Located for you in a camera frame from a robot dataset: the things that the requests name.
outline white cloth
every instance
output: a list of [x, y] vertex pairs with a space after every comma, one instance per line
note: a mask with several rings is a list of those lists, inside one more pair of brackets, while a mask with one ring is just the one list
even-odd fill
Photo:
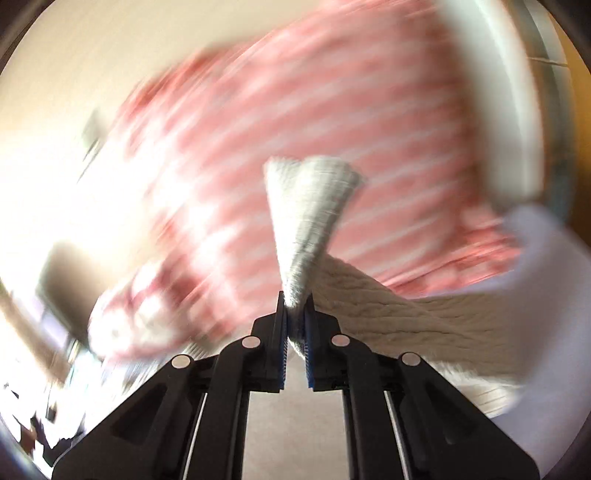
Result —
[[505, 228], [524, 247], [517, 266], [466, 291], [501, 295], [525, 378], [519, 402], [495, 423], [544, 476], [591, 411], [591, 255], [539, 205], [513, 210]]
[[359, 184], [345, 162], [271, 160], [265, 183], [293, 325], [290, 339], [300, 353], [302, 325], [295, 319], [312, 290], [316, 307], [339, 319], [345, 333], [388, 356], [419, 353], [485, 413], [497, 415], [513, 402], [518, 368], [494, 296], [408, 301], [324, 254]]

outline black gripper frame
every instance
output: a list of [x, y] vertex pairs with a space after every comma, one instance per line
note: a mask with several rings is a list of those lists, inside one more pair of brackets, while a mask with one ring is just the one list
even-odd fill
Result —
[[[311, 297], [303, 321], [310, 386], [342, 390], [350, 479], [539, 480], [534, 461], [418, 355], [373, 353]], [[283, 388], [287, 322], [280, 293], [249, 337], [203, 360], [175, 357], [66, 452], [52, 479], [242, 478], [249, 393]]]

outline cloth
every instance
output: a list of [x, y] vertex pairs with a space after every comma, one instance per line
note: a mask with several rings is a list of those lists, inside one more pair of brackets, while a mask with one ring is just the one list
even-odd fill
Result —
[[495, 423], [538, 464], [560, 460], [591, 411], [591, 254], [541, 205], [515, 208], [505, 227], [524, 246], [517, 267], [470, 286], [502, 299], [525, 386]]
[[479, 196], [465, 87], [430, 0], [331, 2], [143, 85], [103, 152], [128, 160], [165, 258], [97, 303], [93, 350], [158, 355], [273, 310], [270, 157], [338, 156], [364, 176], [330, 253], [396, 292], [509, 269], [517, 249]]
[[342, 330], [391, 357], [420, 354], [484, 413], [495, 416], [515, 400], [515, 351], [491, 295], [405, 300], [329, 255], [326, 245], [359, 179], [334, 158], [275, 160], [266, 167], [290, 341], [301, 353], [297, 313], [309, 293], [316, 308]]

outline pink striped fabric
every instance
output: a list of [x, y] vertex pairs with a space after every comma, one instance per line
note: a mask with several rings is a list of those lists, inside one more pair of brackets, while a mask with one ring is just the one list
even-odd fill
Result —
[[[430, 0], [331, 2], [139, 88], [113, 141], [147, 181], [170, 254], [99, 301], [93, 346], [152, 355], [273, 311], [280, 278], [262, 176], [271, 156], [331, 155], [366, 177], [330, 253], [396, 292], [505, 271], [517, 250], [479, 198], [464, 92]], [[146, 301], [152, 310], [138, 314]]]

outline white towel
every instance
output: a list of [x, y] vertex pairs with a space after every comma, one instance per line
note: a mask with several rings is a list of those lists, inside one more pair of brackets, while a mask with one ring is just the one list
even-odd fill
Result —
[[[271, 159], [265, 166], [277, 258], [292, 319], [309, 292], [316, 308], [373, 351], [413, 351], [490, 416], [515, 400], [517, 361], [494, 295], [410, 301], [329, 255], [326, 248], [361, 177], [330, 157]], [[302, 351], [302, 325], [290, 340]]]

